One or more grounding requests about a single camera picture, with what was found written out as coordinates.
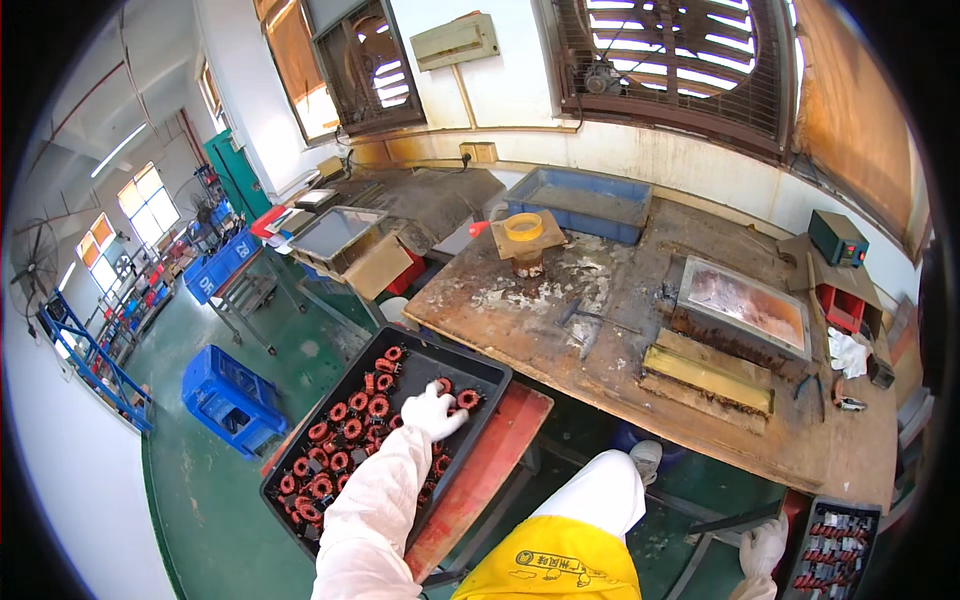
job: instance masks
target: white shoe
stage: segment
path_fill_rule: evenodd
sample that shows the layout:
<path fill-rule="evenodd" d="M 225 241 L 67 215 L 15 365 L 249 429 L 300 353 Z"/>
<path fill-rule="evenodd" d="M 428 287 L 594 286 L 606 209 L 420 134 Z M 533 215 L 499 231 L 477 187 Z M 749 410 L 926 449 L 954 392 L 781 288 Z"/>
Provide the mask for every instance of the white shoe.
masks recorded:
<path fill-rule="evenodd" d="M 660 442 L 653 440 L 638 442 L 631 448 L 630 458 L 634 459 L 636 472 L 640 474 L 644 488 L 657 481 L 657 468 L 660 466 L 660 459 L 663 458 L 663 446 Z"/>

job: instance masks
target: power outlet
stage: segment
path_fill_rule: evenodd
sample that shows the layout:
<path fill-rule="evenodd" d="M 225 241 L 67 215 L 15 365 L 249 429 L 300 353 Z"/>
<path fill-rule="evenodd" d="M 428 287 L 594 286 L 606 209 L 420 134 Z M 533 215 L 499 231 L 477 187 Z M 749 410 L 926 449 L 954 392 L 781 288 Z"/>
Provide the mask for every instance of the power outlet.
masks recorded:
<path fill-rule="evenodd" d="M 496 144 L 493 142 L 464 142 L 460 144 L 460 155 L 469 153 L 473 162 L 497 162 Z"/>

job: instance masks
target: white trousers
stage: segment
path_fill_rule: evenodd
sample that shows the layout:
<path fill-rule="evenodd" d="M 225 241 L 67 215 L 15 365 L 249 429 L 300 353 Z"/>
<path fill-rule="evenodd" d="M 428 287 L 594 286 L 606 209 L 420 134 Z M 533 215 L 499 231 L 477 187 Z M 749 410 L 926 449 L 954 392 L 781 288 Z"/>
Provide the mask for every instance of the white trousers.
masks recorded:
<path fill-rule="evenodd" d="M 565 516 L 625 536 L 647 512 L 643 482 L 633 459 L 607 450 L 580 469 L 530 516 Z"/>

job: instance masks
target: white glove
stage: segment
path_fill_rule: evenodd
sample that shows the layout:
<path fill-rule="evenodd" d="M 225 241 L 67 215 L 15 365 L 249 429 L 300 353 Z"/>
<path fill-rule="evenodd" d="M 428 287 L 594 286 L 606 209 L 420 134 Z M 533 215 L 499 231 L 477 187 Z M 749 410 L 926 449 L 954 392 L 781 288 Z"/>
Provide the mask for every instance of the white glove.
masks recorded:
<path fill-rule="evenodd" d="M 867 372 L 867 349 L 858 344 L 854 338 L 846 333 L 837 331 L 833 327 L 827 328 L 830 346 L 830 367 L 835 371 L 843 370 L 848 379 L 859 377 Z"/>
<path fill-rule="evenodd" d="M 430 438 L 430 442 L 439 442 L 450 435 L 467 422 L 469 417 L 469 412 L 463 408 L 450 417 L 446 415 L 446 409 L 453 406 L 457 398 L 450 394 L 437 397 L 437 393 L 442 389 L 440 383 L 431 381 L 426 384 L 423 394 L 408 397 L 400 409 L 403 424 L 421 429 Z"/>
<path fill-rule="evenodd" d="M 783 557 L 786 535 L 789 531 L 786 515 L 771 518 L 759 527 L 743 532 L 740 540 L 740 568 L 749 580 L 752 577 L 768 578 Z"/>

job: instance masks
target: yellow apron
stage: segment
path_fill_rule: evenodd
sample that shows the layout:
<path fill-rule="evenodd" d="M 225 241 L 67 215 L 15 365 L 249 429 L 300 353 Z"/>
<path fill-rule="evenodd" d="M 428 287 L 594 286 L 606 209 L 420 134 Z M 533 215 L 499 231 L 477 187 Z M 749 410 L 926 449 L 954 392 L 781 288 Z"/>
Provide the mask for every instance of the yellow apron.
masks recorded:
<path fill-rule="evenodd" d="M 640 583 L 623 542 L 563 516 L 520 523 L 457 588 L 450 600 L 639 600 Z"/>

